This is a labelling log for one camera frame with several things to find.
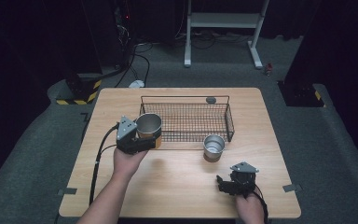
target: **stainless steel cup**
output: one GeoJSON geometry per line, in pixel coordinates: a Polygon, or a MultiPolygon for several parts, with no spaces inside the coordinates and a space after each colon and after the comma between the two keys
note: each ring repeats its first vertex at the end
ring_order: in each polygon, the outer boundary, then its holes
{"type": "Polygon", "coordinates": [[[135,123],[136,130],[140,138],[155,136],[157,138],[155,148],[159,148],[161,146],[162,119],[158,114],[145,113],[139,116],[135,123]]]}
{"type": "Polygon", "coordinates": [[[203,144],[205,160],[219,161],[225,149],[225,140],[217,134],[211,134],[205,137],[203,144]]]}

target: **yellow and black tape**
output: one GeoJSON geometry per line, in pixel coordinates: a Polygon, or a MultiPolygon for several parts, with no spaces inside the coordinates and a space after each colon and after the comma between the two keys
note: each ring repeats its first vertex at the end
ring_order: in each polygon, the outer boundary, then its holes
{"type": "Polygon", "coordinates": [[[323,107],[326,107],[326,105],[324,104],[324,101],[322,100],[321,94],[320,94],[319,92],[315,91],[315,96],[316,96],[316,100],[317,100],[319,103],[323,104],[323,107]]]}
{"type": "Polygon", "coordinates": [[[90,93],[88,97],[83,99],[57,99],[56,102],[58,105],[88,105],[91,104],[95,97],[97,96],[97,92],[99,87],[101,86],[101,80],[94,83],[92,86],[92,89],[90,90],[90,93]]]}

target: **metal mesh basket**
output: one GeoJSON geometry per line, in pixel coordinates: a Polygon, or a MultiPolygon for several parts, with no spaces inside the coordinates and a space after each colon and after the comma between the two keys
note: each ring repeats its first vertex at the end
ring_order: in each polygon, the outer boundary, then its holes
{"type": "Polygon", "coordinates": [[[230,142],[234,124],[228,100],[229,96],[142,96],[140,114],[161,116],[164,142],[202,142],[209,134],[230,142]]]}

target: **black cable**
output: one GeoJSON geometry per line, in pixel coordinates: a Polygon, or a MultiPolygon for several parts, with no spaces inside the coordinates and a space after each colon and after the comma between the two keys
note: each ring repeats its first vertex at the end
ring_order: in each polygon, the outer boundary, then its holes
{"type": "Polygon", "coordinates": [[[141,57],[141,58],[145,59],[146,62],[147,62],[147,71],[146,71],[145,81],[144,81],[144,87],[146,87],[147,76],[149,75],[149,70],[150,70],[150,61],[147,60],[145,56],[142,56],[142,55],[139,55],[139,54],[134,54],[134,56],[141,57]]]}
{"type": "Polygon", "coordinates": [[[132,66],[131,66],[131,71],[132,71],[132,73],[133,73],[133,75],[135,77],[135,80],[139,80],[138,73],[136,72],[136,70],[132,66]]]}
{"type": "Polygon", "coordinates": [[[129,66],[127,67],[126,71],[124,72],[123,76],[121,76],[120,80],[118,81],[118,83],[116,84],[115,88],[120,84],[120,82],[123,80],[124,76],[127,75],[127,73],[129,72],[130,68],[131,68],[131,65],[132,65],[132,62],[133,62],[133,56],[131,58],[131,62],[129,64],[129,66]]]}
{"type": "Polygon", "coordinates": [[[106,147],[106,148],[104,148],[102,151],[101,151],[101,154],[103,154],[108,148],[110,148],[110,147],[115,147],[116,145],[112,145],[112,146],[109,146],[109,147],[106,147]]]}
{"type": "Polygon", "coordinates": [[[181,22],[180,22],[180,26],[179,26],[178,32],[177,32],[176,35],[175,35],[175,38],[179,35],[180,31],[182,30],[182,26],[183,26],[183,23],[184,23],[184,21],[185,21],[185,14],[186,14],[186,1],[183,0],[182,20],[181,20],[181,22]]]}
{"type": "Polygon", "coordinates": [[[232,40],[219,40],[219,38],[223,38],[223,37],[228,37],[227,35],[220,35],[216,38],[216,42],[218,43],[229,43],[229,44],[235,44],[235,43],[240,43],[243,41],[247,41],[249,40],[250,36],[246,36],[246,35],[238,35],[238,36],[230,36],[230,37],[235,37],[232,40]]]}
{"type": "Polygon", "coordinates": [[[177,39],[172,47],[174,49],[178,49],[178,48],[181,48],[181,47],[183,47],[185,45],[186,45],[186,40],[185,39],[177,39]]]}
{"type": "Polygon", "coordinates": [[[258,193],[256,193],[254,190],[251,190],[251,193],[253,193],[255,195],[255,197],[261,202],[261,206],[263,207],[263,211],[264,211],[264,223],[269,224],[269,210],[267,208],[266,202],[264,201],[263,192],[261,192],[261,189],[256,184],[255,184],[255,187],[260,192],[260,195],[258,195],[258,193]]]}
{"type": "Polygon", "coordinates": [[[81,134],[81,142],[83,142],[84,136],[86,135],[86,130],[89,127],[90,119],[88,119],[89,113],[80,113],[80,115],[85,115],[83,121],[86,122],[84,125],[83,133],[81,134]]]}
{"type": "Polygon", "coordinates": [[[60,217],[60,213],[57,213],[57,216],[54,218],[54,224],[58,223],[58,218],[60,217]]]}
{"type": "Polygon", "coordinates": [[[211,41],[212,40],[212,43],[209,45],[209,46],[207,46],[207,47],[198,47],[198,46],[196,46],[196,45],[194,45],[194,42],[192,41],[191,42],[191,46],[193,47],[193,48],[195,48],[195,49],[209,49],[209,48],[211,48],[213,45],[214,45],[214,43],[216,42],[216,38],[214,37],[214,35],[211,35],[211,37],[212,38],[209,38],[209,39],[201,39],[201,38],[197,38],[197,40],[201,40],[201,41],[211,41]]]}
{"type": "Polygon", "coordinates": [[[100,76],[100,77],[85,77],[85,78],[82,78],[82,79],[85,80],[85,81],[89,81],[89,82],[91,82],[91,81],[99,81],[99,80],[102,80],[104,78],[113,77],[115,75],[118,75],[118,74],[122,73],[125,69],[128,69],[128,66],[124,64],[117,71],[113,71],[111,73],[105,74],[105,75],[100,76]]]}
{"type": "Polygon", "coordinates": [[[109,136],[109,134],[118,128],[119,123],[117,123],[115,126],[113,126],[103,137],[103,141],[101,142],[100,148],[98,149],[97,158],[95,159],[95,165],[94,165],[94,172],[92,174],[92,180],[91,180],[91,188],[89,190],[89,205],[92,204],[94,201],[94,191],[95,191],[95,183],[97,182],[97,175],[98,175],[98,169],[100,167],[100,160],[101,155],[103,151],[103,144],[106,141],[106,138],[109,136]]]}
{"type": "Polygon", "coordinates": [[[151,50],[153,48],[153,46],[154,46],[153,43],[144,43],[142,45],[150,45],[150,48],[144,49],[144,50],[141,50],[141,51],[135,51],[135,53],[145,53],[145,52],[151,50]]]}

